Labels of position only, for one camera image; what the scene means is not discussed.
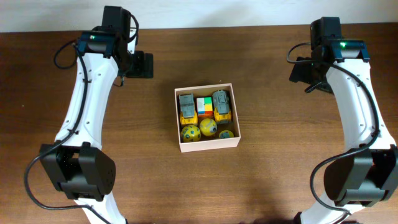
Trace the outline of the yellow grey dump truck toy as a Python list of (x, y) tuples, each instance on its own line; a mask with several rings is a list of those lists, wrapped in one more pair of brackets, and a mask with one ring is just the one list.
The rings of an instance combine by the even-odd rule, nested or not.
[(180, 103), (180, 124), (186, 126), (189, 124), (198, 124), (198, 114), (195, 109), (193, 94), (179, 95)]

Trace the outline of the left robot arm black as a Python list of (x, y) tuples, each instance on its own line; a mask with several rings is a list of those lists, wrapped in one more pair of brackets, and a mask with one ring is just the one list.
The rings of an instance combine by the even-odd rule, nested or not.
[(139, 24), (120, 6), (105, 6), (102, 24), (71, 42), (77, 74), (65, 120), (38, 160), (55, 190), (74, 200), (90, 223), (126, 223), (112, 189), (116, 164), (102, 151), (102, 127), (117, 77), (152, 78), (153, 55), (138, 51)]

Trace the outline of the yellow ball blue letters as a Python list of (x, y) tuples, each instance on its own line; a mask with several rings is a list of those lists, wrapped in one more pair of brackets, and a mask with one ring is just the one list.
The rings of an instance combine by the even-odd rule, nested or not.
[(200, 129), (193, 124), (185, 126), (180, 135), (183, 142), (197, 142), (201, 139)]

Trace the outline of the yellow wooden pellet drum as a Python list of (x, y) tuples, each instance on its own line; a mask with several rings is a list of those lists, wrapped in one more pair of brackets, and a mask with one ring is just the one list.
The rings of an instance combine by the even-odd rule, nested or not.
[(230, 130), (223, 130), (219, 133), (218, 136), (220, 139), (228, 139), (228, 138), (234, 138), (234, 133)]

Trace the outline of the yellow grey mixer truck toy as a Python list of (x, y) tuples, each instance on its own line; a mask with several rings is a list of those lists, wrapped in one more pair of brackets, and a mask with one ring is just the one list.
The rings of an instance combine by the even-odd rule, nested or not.
[(225, 90), (215, 91), (212, 95), (213, 114), (217, 124), (228, 124), (232, 122), (232, 112), (229, 107), (229, 96)]

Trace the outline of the yellow ball with eye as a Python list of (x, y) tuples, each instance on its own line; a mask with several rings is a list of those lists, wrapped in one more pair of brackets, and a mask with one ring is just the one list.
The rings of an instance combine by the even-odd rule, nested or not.
[(217, 130), (217, 123), (213, 119), (205, 118), (200, 123), (200, 131), (204, 136), (212, 136)]

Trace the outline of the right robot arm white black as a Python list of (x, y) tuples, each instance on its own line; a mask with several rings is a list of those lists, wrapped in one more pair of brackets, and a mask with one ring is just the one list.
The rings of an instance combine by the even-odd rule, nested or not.
[(290, 81), (335, 96), (345, 149), (318, 167), (324, 169), (325, 191), (294, 217), (295, 223), (345, 223), (349, 216), (388, 200), (397, 189), (397, 144), (377, 105), (366, 44), (346, 39), (338, 17), (310, 25), (309, 57), (293, 63)]

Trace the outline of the white cardboard box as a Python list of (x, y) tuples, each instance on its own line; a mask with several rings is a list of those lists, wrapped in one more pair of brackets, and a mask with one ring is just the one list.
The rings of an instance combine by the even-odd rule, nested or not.
[[(214, 138), (202, 138), (197, 142), (183, 142), (180, 133), (182, 130), (179, 118), (179, 95), (186, 95), (193, 93), (194, 97), (205, 97), (211, 95), (216, 90), (226, 90), (229, 94), (229, 105), (232, 111), (232, 123), (227, 125), (228, 130), (234, 134), (233, 138), (219, 139), (218, 136)], [(221, 149), (229, 147), (237, 147), (241, 139), (241, 132), (239, 127), (239, 119), (236, 111), (236, 100), (234, 98), (233, 86), (231, 83), (205, 85), (205, 86), (191, 86), (174, 89), (175, 110), (177, 115), (177, 130), (178, 143), (181, 152), (204, 151), (210, 149)]]

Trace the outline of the multicolour puzzle cube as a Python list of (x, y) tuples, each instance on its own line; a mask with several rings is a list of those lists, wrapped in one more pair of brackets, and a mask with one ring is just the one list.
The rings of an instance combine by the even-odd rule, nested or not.
[(210, 118), (213, 116), (212, 97), (197, 98), (197, 114), (198, 117)]

